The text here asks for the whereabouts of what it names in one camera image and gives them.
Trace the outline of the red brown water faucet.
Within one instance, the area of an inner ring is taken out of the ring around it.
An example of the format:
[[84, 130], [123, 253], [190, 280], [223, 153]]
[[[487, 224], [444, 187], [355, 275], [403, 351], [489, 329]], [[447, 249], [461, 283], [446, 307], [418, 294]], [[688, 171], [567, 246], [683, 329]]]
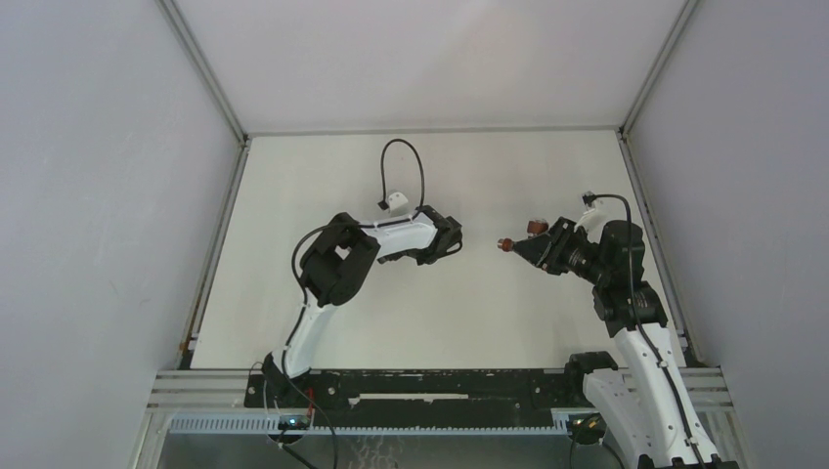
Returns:
[[549, 222], [546, 219], [531, 219], [527, 222], [525, 234], [513, 237], [503, 237], [497, 241], [497, 248], [503, 252], [514, 250], [518, 241], [523, 241], [537, 235], [542, 235], [549, 230]]

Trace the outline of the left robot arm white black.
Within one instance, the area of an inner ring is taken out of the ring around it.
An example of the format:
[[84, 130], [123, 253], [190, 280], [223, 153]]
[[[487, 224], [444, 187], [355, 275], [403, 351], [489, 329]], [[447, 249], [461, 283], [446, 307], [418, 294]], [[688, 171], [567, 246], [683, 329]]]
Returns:
[[306, 234], [291, 254], [291, 270], [302, 293], [296, 323], [284, 344], [263, 360], [268, 395], [283, 407], [298, 405], [316, 350], [330, 318], [363, 287], [376, 264], [412, 258], [432, 265], [462, 249], [462, 225], [425, 205], [373, 222], [346, 212]]

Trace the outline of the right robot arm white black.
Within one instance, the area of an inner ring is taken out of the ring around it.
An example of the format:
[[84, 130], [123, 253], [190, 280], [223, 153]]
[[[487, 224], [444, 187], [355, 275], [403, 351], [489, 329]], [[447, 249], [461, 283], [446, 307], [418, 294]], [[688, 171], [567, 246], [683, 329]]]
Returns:
[[565, 393], [578, 406], [593, 405], [627, 468], [736, 468], [708, 435], [691, 401], [672, 348], [668, 318], [655, 289], [643, 278], [645, 251], [639, 226], [604, 224], [599, 241], [560, 218], [531, 221], [527, 237], [498, 246], [554, 276], [572, 274], [592, 287], [594, 310], [624, 358], [636, 386], [630, 392], [604, 352], [575, 354]]

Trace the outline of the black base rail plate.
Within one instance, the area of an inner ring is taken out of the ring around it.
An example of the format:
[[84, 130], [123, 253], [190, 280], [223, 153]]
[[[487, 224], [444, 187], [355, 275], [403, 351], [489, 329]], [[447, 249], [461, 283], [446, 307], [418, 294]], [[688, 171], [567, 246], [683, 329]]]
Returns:
[[318, 369], [302, 390], [275, 391], [262, 371], [249, 373], [246, 408], [323, 410], [318, 422], [340, 426], [532, 426], [556, 413], [592, 408], [564, 369]]

